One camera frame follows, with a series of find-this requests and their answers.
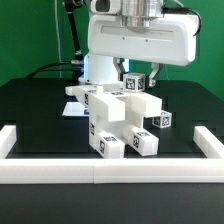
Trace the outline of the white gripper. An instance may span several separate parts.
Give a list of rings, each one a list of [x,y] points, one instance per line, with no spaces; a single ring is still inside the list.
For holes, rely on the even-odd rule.
[[[152,88],[162,64],[186,66],[195,59],[197,29],[195,15],[165,14],[153,19],[149,28],[123,26],[119,16],[94,15],[89,22],[88,48],[94,54],[114,57],[119,81],[129,70],[126,59],[153,62],[148,76]]]

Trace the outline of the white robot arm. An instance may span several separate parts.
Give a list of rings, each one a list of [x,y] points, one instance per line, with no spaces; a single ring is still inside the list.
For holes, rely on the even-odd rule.
[[[186,66],[195,59],[200,14],[178,0],[84,0],[89,10],[88,54],[84,78],[89,84],[124,79],[130,60],[149,62],[155,77],[165,65]]]

